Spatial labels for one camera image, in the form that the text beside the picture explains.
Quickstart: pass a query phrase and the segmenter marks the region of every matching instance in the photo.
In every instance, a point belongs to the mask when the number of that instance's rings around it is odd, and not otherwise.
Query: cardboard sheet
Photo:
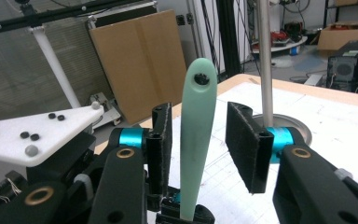
[[[333,29],[342,26],[348,29]],[[337,22],[321,31],[318,50],[338,50],[351,40],[358,40],[358,21]]]
[[[129,124],[182,101],[186,65],[172,10],[90,30],[118,106]]]

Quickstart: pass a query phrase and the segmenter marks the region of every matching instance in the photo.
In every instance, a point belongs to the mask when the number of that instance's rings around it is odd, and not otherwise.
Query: grid paper
[[[198,198],[199,204],[212,211],[216,224],[279,223],[272,203],[279,165],[269,167],[266,193],[252,195],[241,180],[225,143],[227,101],[248,105],[254,114],[260,114],[260,99],[260,86],[252,83],[242,83],[217,98]],[[358,106],[277,89],[273,89],[273,102],[275,114],[299,119],[310,128],[313,150],[337,168],[351,172],[358,182]],[[180,117],[172,121],[169,184],[175,188],[180,188],[180,123]]]

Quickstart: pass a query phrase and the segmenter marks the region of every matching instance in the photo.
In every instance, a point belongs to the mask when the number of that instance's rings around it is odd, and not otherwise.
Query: screw
[[[25,148],[25,154],[29,157],[36,156],[38,151],[39,149],[37,149],[37,147],[34,145],[29,145],[28,147]]]
[[[22,132],[21,134],[20,134],[20,137],[21,138],[27,138],[27,137],[29,137],[30,136],[30,134],[28,133],[28,132]]]
[[[94,110],[99,109],[100,108],[100,103],[98,103],[96,101],[92,102],[91,108],[93,108]]]
[[[59,116],[57,117],[57,119],[58,119],[59,121],[63,121],[63,120],[65,120],[65,116],[64,116],[64,115],[59,115]]]
[[[33,135],[31,135],[31,140],[33,140],[33,141],[37,141],[37,140],[39,140],[39,134],[37,134],[37,133],[34,133]]]
[[[336,174],[339,180],[343,180],[346,177],[353,179],[353,175],[349,171],[342,168],[336,169],[334,174]]]
[[[48,114],[48,118],[49,118],[49,119],[55,119],[55,117],[56,117],[56,116],[55,116],[54,113],[49,113],[49,114]]]
[[[201,86],[205,86],[209,83],[209,78],[202,73],[198,73],[194,76],[194,80],[196,81],[197,84],[201,85]]]

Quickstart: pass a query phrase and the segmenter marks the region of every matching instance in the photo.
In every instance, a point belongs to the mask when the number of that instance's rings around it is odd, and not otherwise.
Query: white pole
[[[54,53],[53,48],[48,41],[48,37],[45,34],[45,30],[43,26],[38,26],[35,28],[30,28],[31,33],[34,34],[37,43],[39,44],[40,48],[42,49],[43,53],[45,54],[46,59],[48,60],[48,64],[53,70],[54,75],[58,79],[58,82],[61,85],[63,92],[65,93],[66,98],[71,104],[72,108],[81,107],[77,97],[75,95],[74,89],[72,89],[71,84],[68,81],[63,69],[61,67],[60,62],[57,59],[56,54]]]
[[[261,93],[264,127],[273,127],[271,34],[269,29],[269,1],[257,1],[257,24],[259,32]]]

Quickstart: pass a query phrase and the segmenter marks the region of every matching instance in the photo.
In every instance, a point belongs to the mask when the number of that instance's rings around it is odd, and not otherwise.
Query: circular metal plate
[[[254,120],[260,125],[264,126],[264,120],[263,115],[254,115]],[[298,131],[301,133],[301,135],[304,138],[304,142],[309,146],[312,142],[312,133],[310,132],[310,129],[305,125],[303,122],[301,122],[298,119],[294,119],[289,116],[280,115],[280,114],[274,114],[273,115],[273,124],[274,127],[294,127],[297,128]]]

